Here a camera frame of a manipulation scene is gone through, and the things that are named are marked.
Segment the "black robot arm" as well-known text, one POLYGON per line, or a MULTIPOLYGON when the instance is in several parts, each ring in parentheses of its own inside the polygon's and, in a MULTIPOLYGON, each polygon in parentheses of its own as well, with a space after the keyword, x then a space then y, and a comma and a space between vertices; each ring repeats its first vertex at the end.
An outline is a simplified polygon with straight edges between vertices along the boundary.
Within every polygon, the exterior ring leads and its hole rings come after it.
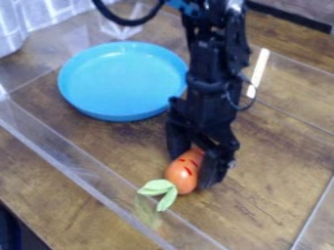
POLYGON ((205 151, 198 187, 221 183, 235 163, 241 143, 231 123, 241 110, 243 68, 250 65, 251 48, 246 35, 246 0, 158 0, 149 14, 126 20, 102 0, 91 0, 105 18, 125 26, 149 22, 165 5, 182 14, 190 49, 187 97, 170 99, 166 121, 167 148, 178 158, 191 146, 205 151))

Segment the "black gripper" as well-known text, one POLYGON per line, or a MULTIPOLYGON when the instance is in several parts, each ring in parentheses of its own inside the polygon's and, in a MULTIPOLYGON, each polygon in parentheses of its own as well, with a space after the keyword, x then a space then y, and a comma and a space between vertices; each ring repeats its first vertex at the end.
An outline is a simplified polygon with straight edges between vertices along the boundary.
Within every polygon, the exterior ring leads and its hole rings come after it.
POLYGON ((235 167, 234 153, 241 143, 231 130, 237 118, 242 81, 233 77, 214 82, 187 76, 187 98, 170 99, 166 121, 167 150, 177 159, 197 144, 207 150, 198 172, 198 188, 221 183, 235 167))

